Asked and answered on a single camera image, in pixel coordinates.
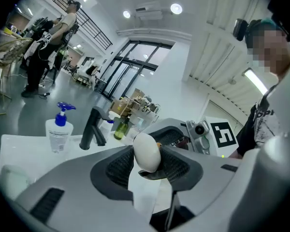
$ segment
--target chair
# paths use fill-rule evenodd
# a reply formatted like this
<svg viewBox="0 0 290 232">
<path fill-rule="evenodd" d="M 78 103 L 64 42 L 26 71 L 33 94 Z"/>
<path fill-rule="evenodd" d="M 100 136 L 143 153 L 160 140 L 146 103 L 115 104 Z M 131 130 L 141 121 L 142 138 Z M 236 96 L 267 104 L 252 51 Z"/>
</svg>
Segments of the chair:
<svg viewBox="0 0 290 232">
<path fill-rule="evenodd" d="M 32 38 L 22 38 L 0 45 L 0 69 L 2 69 L 2 73 L 0 76 L 0 87 L 1 85 L 3 87 L 3 77 L 5 75 L 10 75 L 12 63 L 17 61 L 22 56 L 27 46 L 31 42 Z M 7 96 L 2 92 L 0 92 L 0 95 L 2 96 L 3 105 L 4 97 L 7 97 L 10 100 L 12 99 L 11 97 Z"/>
</svg>

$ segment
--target glass door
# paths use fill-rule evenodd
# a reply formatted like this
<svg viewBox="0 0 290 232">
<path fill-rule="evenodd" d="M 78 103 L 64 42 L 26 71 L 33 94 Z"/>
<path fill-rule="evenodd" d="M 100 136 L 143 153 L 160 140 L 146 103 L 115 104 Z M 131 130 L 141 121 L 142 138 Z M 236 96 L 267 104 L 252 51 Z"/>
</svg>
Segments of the glass door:
<svg viewBox="0 0 290 232">
<path fill-rule="evenodd" d="M 121 78 L 118 80 L 117 85 L 111 92 L 112 99 L 119 99 L 129 84 L 133 81 L 134 76 L 138 73 L 140 65 L 130 64 L 129 67 L 125 70 Z"/>
<path fill-rule="evenodd" d="M 116 85 L 117 81 L 120 79 L 120 77 L 122 76 L 122 74 L 125 72 L 125 70 L 128 68 L 129 64 L 126 63 L 121 63 L 119 68 L 117 69 L 117 71 L 114 73 L 113 77 L 111 78 L 111 80 L 108 82 L 108 84 L 106 85 L 106 88 L 104 90 L 104 94 L 107 97 L 110 97 L 110 93 L 113 90 L 114 86 Z"/>
</svg>

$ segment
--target soap dispenser bottle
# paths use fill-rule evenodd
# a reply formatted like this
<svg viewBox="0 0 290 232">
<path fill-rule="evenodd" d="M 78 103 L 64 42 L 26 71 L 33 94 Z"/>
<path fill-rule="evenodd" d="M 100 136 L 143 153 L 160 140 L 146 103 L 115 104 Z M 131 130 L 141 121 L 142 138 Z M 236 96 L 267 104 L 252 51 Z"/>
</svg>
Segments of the soap dispenser bottle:
<svg viewBox="0 0 290 232">
<path fill-rule="evenodd" d="M 65 111 L 76 109 L 75 106 L 65 102 L 58 102 L 57 105 L 61 109 L 61 112 L 56 115 L 55 119 L 49 119 L 45 123 L 47 141 L 54 153 L 64 151 L 73 131 L 73 125 L 67 122 Z"/>
<path fill-rule="evenodd" d="M 114 137 L 117 140 L 121 140 L 123 138 L 123 136 L 126 134 L 128 127 L 129 127 L 129 121 L 130 121 L 130 114 L 128 114 L 128 116 L 125 118 L 125 120 L 119 124 L 116 131 L 114 132 Z"/>
</svg>

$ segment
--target white egg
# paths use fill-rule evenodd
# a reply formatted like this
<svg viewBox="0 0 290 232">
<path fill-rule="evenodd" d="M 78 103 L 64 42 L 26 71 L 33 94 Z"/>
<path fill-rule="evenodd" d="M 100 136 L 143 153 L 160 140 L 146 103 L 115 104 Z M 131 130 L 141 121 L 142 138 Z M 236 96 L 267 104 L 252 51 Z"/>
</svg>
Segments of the white egg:
<svg viewBox="0 0 290 232">
<path fill-rule="evenodd" d="M 134 156 L 143 170 L 153 173 L 159 167 L 161 155 L 155 139 L 146 134 L 138 134 L 133 141 Z"/>
</svg>

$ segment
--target air conditioner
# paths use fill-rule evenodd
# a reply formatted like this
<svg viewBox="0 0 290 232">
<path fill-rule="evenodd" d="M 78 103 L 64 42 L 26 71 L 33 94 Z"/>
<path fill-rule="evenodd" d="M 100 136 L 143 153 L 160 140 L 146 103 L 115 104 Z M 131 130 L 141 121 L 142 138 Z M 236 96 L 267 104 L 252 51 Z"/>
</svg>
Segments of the air conditioner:
<svg viewBox="0 0 290 232">
<path fill-rule="evenodd" d="M 163 18 L 159 2 L 146 2 L 139 4 L 135 9 L 135 15 L 140 20 L 161 20 Z"/>
</svg>

